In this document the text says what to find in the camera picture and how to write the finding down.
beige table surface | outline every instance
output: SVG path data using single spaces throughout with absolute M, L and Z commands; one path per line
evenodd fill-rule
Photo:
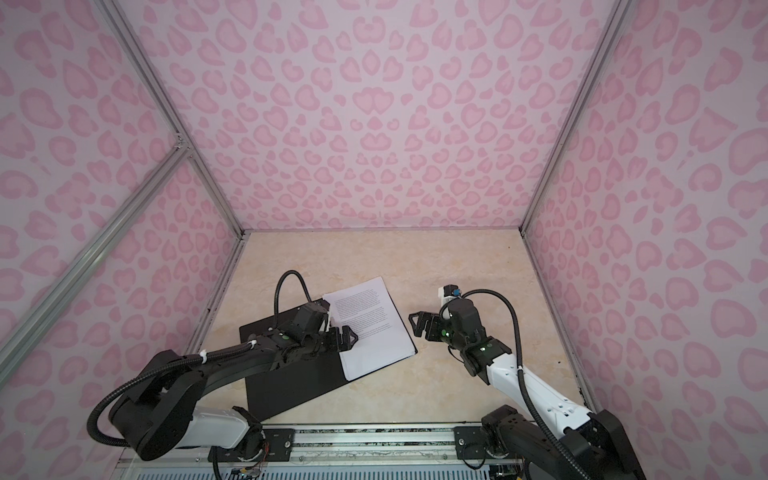
M 313 298 L 381 276 L 406 323 L 410 313 L 437 311 L 440 286 L 496 290 L 517 311 L 525 365 L 568 398 L 581 398 L 517 230 L 252 233 L 203 347 L 236 344 L 241 325 L 272 315 L 275 285 L 290 269 L 302 273 Z M 472 301 L 486 333 L 514 347 L 504 304 L 486 295 Z M 298 280 L 289 277 L 280 291 L 281 309 L 303 302 Z M 515 406 L 470 377 L 444 343 L 414 343 L 419 353 L 413 357 L 265 423 L 479 421 L 505 403 Z M 199 405 L 245 407 L 245 382 L 218 389 Z

white arm segment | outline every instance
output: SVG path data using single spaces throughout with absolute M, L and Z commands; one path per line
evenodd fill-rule
M 457 296 L 453 296 L 453 295 L 445 295 L 445 291 L 443 290 L 444 288 L 445 287 L 441 286 L 440 288 L 437 289 L 437 297 L 440 299 L 440 308 L 442 308 L 443 305 L 450 302 L 454 298 L 458 298 Z M 451 318 L 450 313 L 448 313 L 448 309 L 446 309 L 442 313 L 442 318 L 444 320 Z
M 174 448 L 217 446 L 233 449 L 249 428 L 246 419 L 234 410 L 195 406 L 187 433 Z
M 515 356 L 508 353 L 497 356 L 486 369 L 491 385 L 513 399 L 519 405 L 519 411 L 531 418 L 531 413 L 526 408 L 523 395 L 520 393 Z M 525 372 L 525 386 L 528 388 L 528 395 L 554 436 L 560 438 L 564 435 L 563 429 L 565 427 L 576 429 L 589 421 L 587 413 L 590 412 L 590 409 L 573 403 L 550 387 L 544 380 L 538 378 L 527 367 L 524 366 L 523 371 Z

black mat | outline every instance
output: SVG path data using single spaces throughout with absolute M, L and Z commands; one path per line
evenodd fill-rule
M 315 302 L 323 302 L 327 306 L 325 300 L 315 300 Z M 280 312 L 279 323 L 293 318 L 298 309 L 297 306 Z M 274 325 L 273 318 L 274 315 L 270 315 L 241 326 L 240 341 L 246 342 L 252 333 L 257 335 L 266 333 L 267 329 Z M 416 353 L 419 352 L 415 345 L 413 348 Z M 344 376 L 344 368 L 338 353 L 321 355 L 314 360 L 295 362 L 279 370 L 246 377 L 248 410 L 257 419 L 266 420 L 347 383 L 349 381 Z

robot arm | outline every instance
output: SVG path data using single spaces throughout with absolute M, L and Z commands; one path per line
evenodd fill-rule
M 351 349 L 357 335 L 348 327 L 328 326 L 328 303 L 302 305 L 295 316 L 266 335 L 216 352 L 155 355 L 139 376 L 112 392 L 94 408 L 88 433 L 97 442 L 131 447 L 141 459 L 154 460 L 171 449 L 219 447 L 250 459 L 262 447 L 261 424 L 245 409 L 209 409 L 197 401 L 229 383 L 292 362 Z M 114 400 L 109 421 L 123 439 L 98 429 L 101 412 Z
M 473 293 L 490 293 L 507 304 L 519 349 L 514 309 L 491 290 L 462 295 L 456 285 L 444 286 L 438 293 L 439 313 L 413 313 L 409 322 L 415 336 L 423 334 L 428 341 L 458 350 L 471 376 L 512 398 L 529 417 L 540 419 L 537 425 L 511 406 L 496 409 L 482 419 L 486 451 L 497 457 L 521 455 L 557 479 L 645 480 L 621 422 L 607 410 L 593 413 L 563 396 L 523 366 L 519 353 L 514 355 L 504 343 L 487 336 L 478 310 L 466 298 Z

pink spot pattern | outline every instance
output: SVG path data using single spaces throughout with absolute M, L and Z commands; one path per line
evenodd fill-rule
M 180 230 L 195 239 L 189 248 Z M 173 249 L 164 253 L 150 238 Z M 95 444 L 85 419 L 155 353 L 183 352 L 233 242 L 200 178 L 183 164 L 0 392 L 0 477 L 111 472 L 120 449 Z M 162 288 L 148 289 L 166 274 Z
M 0 15 L 0 344 L 173 143 L 100 21 L 83 1 Z
M 529 237 L 649 478 L 768 475 L 759 3 L 639 3 Z
M 611 9 L 533 3 L 122 2 L 255 229 L 518 226 Z

